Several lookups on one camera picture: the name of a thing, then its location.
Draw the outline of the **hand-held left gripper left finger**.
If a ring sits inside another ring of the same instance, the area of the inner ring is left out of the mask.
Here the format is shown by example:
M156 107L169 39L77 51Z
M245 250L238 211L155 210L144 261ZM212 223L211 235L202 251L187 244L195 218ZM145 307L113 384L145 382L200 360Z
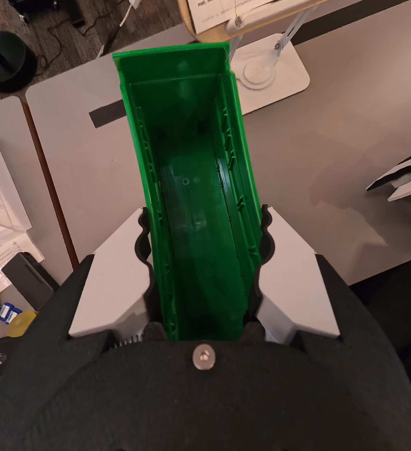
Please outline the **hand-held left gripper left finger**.
M138 341L149 322L144 294L153 269L145 207L137 209L94 252L70 329L78 338L111 330L118 341Z

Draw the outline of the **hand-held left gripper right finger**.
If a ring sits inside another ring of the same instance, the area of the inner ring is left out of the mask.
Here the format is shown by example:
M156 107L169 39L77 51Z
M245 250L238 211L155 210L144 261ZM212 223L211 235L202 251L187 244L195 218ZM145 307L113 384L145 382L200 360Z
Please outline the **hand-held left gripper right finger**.
M298 331L337 338L340 330L314 249L267 204L260 228L253 320L263 326L265 339L289 345Z

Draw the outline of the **green plastic bin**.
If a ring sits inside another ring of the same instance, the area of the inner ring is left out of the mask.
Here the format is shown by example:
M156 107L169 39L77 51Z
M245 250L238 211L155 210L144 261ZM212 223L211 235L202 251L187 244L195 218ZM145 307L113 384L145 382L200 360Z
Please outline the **green plastic bin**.
M161 314L173 341L235 341L262 211L230 45L114 53L141 173Z

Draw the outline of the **black charger box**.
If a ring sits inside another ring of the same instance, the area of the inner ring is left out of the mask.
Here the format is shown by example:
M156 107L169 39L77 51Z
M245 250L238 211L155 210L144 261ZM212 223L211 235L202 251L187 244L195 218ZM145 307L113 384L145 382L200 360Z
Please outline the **black charger box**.
M29 252L18 252L1 271L37 312L60 288L55 279Z

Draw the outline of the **yellow rubber ball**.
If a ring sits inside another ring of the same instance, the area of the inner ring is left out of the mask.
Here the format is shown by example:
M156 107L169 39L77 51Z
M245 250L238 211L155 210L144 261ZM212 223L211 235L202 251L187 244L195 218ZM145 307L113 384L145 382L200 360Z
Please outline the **yellow rubber ball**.
M6 335L11 338L21 337L36 317L35 312L22 312L7 326Z

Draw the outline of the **white square tray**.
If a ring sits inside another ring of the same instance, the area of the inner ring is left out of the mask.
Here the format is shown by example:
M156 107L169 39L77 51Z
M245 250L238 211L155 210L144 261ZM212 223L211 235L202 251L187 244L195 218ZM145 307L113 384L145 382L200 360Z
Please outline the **white square tray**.
M300 93L309 86L309 74L292 43L288 42L278 55L275 44L281 39L282 34L276 33L236 49L231 70L236 76L242 115ZM243 68L251 60L269 61L274 65L275 78L270 86L251 90L243 85Z

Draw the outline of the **clear glass cup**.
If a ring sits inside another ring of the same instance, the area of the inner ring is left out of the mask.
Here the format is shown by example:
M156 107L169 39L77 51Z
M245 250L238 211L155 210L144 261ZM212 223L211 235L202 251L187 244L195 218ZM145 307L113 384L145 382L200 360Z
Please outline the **clear glass cup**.
M243 68L241 82L251 90L261 90L272 84L275 78L271 62L251 60Z

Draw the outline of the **grey tape strip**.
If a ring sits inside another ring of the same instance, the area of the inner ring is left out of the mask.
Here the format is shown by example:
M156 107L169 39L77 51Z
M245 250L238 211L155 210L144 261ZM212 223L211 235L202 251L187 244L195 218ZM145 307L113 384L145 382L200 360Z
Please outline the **grey tape strip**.
M103 127L126 116L123 100L104 105L89 112L90 119L95 128Z

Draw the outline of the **dark green round base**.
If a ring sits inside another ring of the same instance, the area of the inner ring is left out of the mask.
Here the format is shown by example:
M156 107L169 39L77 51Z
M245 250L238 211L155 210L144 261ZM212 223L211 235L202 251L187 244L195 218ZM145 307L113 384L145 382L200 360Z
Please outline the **dark green round base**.
M0 31L0 93L16 93L35 77L38 59L27 44L10 31Z

